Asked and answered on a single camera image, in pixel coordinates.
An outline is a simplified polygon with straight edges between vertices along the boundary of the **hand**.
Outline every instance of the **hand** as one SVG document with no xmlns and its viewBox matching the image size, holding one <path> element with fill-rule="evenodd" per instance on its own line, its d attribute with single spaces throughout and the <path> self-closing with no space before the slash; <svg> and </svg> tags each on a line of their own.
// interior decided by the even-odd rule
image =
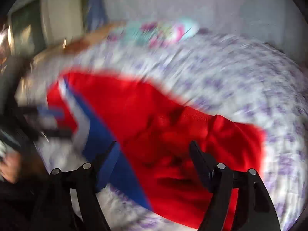
<svg viewBox="0 0 308 231">
<path fill-rule="evenodd" d="M 16 183 L 21 168 L 21 155 L 17 152 L 8 153 L 0 162 L 0 174 L 10 183 Z"/>
</svg>

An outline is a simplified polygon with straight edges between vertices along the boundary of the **black bracket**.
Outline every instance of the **black bracket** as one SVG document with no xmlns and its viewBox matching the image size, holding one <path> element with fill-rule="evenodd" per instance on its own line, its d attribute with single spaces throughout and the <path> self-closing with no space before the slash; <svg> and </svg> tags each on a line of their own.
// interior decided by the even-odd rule
<svg viewBox="0 0 308 231">
<path fill-rule="evenodd" d="M 199 231 L 222 230 L 234 188 L 238 202 L 231 231 L 280 231 L 272 200 L 255 169 L 231 170 L 202 152 L 196 141 L 190 143 L 189 152 L 203 186 L 213 193 Z"/>
<path fill-rule="evenodd" d="M 77 170 L 62 172 L 55 168 L 49 175 L 48 183 L 36 202 L 31 218 L 31 231 L 86 230 L 110 231 L 96 198 L 97 173 L 108 157 L 115 142 L 93 163 L 84 163 Z M 70 189 L 77 191 L 78 202 L 84 225 L 74 215 Z"/>
</svg>

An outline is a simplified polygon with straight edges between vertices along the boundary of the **white bedding with purple pattern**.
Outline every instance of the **white bedding with purple pattern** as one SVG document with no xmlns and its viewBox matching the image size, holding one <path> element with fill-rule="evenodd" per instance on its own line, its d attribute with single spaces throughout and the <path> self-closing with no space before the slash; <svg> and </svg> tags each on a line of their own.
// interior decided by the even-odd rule
<svg viewBox="0 0 308 231">
<path fill-rule="evenodd" d="M 55 57 L 39 65 L 29 75 L 28 100 L 43 101 L 47 87 L 71 66 L 150 79 L 164 92 L 172 91 L 208 114 L 263 128 L 267 133 L 263 180 L 281 229 L 288 230 L 300 215 L 307 179 L 308 82 L 297 64 L 281 52 L 258 41 L 213 33 L 164 49 L 102 42 L 79 55 Z M 190 229 L 137 206 L 110 186 L 98 198 L 113 230 Z"/>
</svg>

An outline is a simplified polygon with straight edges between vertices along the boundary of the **blue curtain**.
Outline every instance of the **blue curtain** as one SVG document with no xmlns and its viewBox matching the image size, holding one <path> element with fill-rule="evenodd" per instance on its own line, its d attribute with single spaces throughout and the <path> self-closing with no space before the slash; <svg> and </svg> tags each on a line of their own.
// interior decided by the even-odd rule
<svg viewBox="0 0 308 231">
<path fill-rule="evenodd" d="M 104 0 L 89 0 L 88 1 L 87 26 L 88 31 L 96 30 L 108 21 Z"/>
</svg>

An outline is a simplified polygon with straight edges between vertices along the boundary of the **metal rivet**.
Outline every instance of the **metal rivet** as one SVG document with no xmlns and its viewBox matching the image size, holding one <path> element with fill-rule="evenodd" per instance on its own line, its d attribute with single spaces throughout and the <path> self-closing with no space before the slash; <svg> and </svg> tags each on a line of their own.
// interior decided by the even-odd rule
<svg viewBox="0 0 308 231">
<path fill-rule="evenodd" d="M 226 165 L 224 165 L 223 163 L 218 163 L 218 164 L 217 164 L 217 168 L 219 168 L 219 169 L 225 169 L 225 168 L 226 168 Z"/>
<path fill-rule="evenodd" d="M 249 173 L 255 176 L 257 174 L 257 171 L 255 169 L 251 168 L 251 169 L 249 169 Z"/>
<path fill-rule="evenodd" d="M 91 168 L 91 164 L 90 163 L 85 163 L 84 165 L 82 165 L 82 167 L 84 169 L 89 169 L 89 168 Z"/>
<path fill-rule="evenodd" d="M 60 172 L 60 170 L 59 170 L 58 168 L 55 168 L 55 169 L 53 169 L 53 170 L 51 171 L 51 173 L 52 173 L 53 175 L 57 175 L 57 174 L 59 174 L 59 172 Z"/>
</svg>

